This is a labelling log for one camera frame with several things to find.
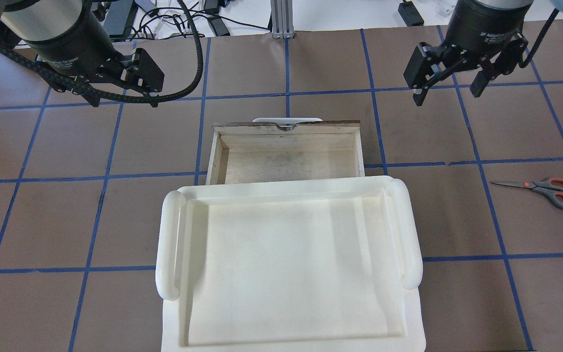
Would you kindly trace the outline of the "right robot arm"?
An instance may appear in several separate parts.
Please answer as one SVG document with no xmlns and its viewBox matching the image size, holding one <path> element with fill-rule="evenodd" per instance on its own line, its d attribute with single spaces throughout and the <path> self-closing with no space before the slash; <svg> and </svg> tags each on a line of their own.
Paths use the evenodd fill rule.
<svg viewBox="0 0 563 352">
<path fill-rule="evenodd" d="M 499 76 L 528 66 L 554 20 L 563 16 L 563 0 L 550 0 L 549 17 L 531 43 L 523 27 L 533 6 L 532 0 L 457 0 L 441 43 L 418 43 L 405 67 L 416 106 L 452 74 L 476 72 L 470 90 L 479 97 Z"/>
</svg>

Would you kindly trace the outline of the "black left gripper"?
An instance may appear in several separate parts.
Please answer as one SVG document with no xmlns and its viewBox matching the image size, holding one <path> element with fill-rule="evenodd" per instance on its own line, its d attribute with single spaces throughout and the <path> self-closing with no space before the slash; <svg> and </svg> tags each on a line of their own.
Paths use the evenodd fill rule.
<svg viewBox="0 0 563 352">
<path fill-rule="evenodd" d="M 131 54 L 116 50 L 89 5 L 81 7 L 76 22 L 63 34 L 29 45 L 55 72 L 78 78 L 90 91 L 95 89 L 89 83 L 110 83 L 153 100 L 163 89 L 165 74 L 150 54 L 141 47 Z M 79 96 L 92 107 L 100 106 L 100 97 L 81 90 Z M 149 105 L 156 108 L 159 103 Z"/>
</svg>

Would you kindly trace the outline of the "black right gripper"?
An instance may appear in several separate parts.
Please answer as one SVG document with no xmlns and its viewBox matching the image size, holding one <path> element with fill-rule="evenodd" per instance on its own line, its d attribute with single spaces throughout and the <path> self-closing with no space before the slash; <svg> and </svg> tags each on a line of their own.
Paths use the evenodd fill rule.
<svg viewBox="0 0 563 352">
<path fill-rule="evenodd" d="M 458 0 L 441 44 L 418 43 L 404 71 L 416 106 L 454 73 L 476 71 L 470 91 L 479 98 L 498 76 L 526 67 L 522 27 L 531 6 L 530 0 Z"/>
</svg>

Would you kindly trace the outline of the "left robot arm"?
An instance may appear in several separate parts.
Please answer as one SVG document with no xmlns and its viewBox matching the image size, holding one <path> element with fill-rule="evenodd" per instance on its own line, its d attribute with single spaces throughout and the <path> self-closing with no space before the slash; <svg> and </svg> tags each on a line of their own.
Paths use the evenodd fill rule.
<svg viewBox="0 0 563 352">
<path fill-rule="evenodd" d="M 0 54 L 53 90 L 157 107 L 165 74 L 142 48 L 124 55 L 89 0 L 0 0 Z"/>
</svg>

